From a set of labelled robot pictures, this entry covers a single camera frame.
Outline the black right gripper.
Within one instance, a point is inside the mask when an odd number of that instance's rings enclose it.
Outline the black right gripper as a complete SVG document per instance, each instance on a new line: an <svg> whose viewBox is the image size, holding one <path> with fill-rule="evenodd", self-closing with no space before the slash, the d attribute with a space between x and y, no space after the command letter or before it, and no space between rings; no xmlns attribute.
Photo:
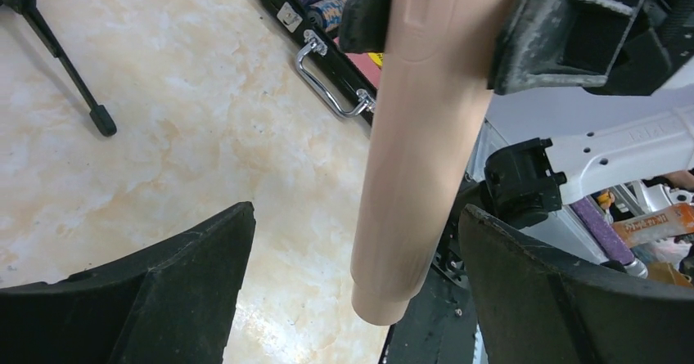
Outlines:
<svg viewBox="0 0 694 364"><path fill-rule="evenodd" d="M693 0L515 0L488 87L650 96L693 57Z"/></svg>

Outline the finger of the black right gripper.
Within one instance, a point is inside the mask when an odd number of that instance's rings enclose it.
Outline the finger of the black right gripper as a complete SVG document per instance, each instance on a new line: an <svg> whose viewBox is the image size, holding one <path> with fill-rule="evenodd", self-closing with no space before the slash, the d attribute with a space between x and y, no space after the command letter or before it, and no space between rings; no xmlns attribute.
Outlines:
<svg viewBox="0 0 694 364"><path fill-rule="evenodd" d="M346 53L385 51L391 0L347 0L339 26L339 46Z"/></svg>

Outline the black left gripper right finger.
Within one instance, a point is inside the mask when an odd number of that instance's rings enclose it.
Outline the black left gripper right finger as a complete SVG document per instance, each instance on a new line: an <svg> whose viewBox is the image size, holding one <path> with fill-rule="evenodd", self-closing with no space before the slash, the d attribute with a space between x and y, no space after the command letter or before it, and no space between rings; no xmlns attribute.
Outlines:
<svg viewBox="0 0 694 364"><path fill-rule="evenodd" d="M474 205L459 242L490 362L692 362L692 289L591 263Z"/></svg>

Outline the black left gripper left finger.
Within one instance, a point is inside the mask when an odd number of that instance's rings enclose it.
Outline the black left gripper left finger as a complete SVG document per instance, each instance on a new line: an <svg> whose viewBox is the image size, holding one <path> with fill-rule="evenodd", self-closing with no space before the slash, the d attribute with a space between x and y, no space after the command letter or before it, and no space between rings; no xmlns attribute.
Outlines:
<svg viewBox="0 0 694 364"><path fill-rule="evenodd" d="M2 362L222 362L255 226L240 202L57 283L2 289Z"/></svg>

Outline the beige microphone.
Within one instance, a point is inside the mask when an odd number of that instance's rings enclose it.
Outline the beige microphone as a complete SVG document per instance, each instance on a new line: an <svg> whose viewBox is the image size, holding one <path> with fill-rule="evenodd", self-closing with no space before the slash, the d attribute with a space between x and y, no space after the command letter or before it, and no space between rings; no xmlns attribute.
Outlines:
<svg viewBox="0 0 694 364"><path fill-rule="evenodd" d="M515 0L392 0L351 258L356 314L403 318L448 220Z"/></svg>

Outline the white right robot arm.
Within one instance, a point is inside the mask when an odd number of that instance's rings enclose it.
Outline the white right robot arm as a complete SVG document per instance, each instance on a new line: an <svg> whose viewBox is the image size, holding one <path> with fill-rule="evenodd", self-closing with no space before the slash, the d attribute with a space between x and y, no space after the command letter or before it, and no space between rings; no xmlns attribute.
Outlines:
<svg viewBox="0 0 694 364"><path fill-rule="evenodd" d="M358 225L400 211L441 228L493 95L582 88L649 96L685 69L693 0L349 0L350 53L381 52ZM693 164L693 115L665 114L494 152L483 206L516 228L620 182Z"/></svg>

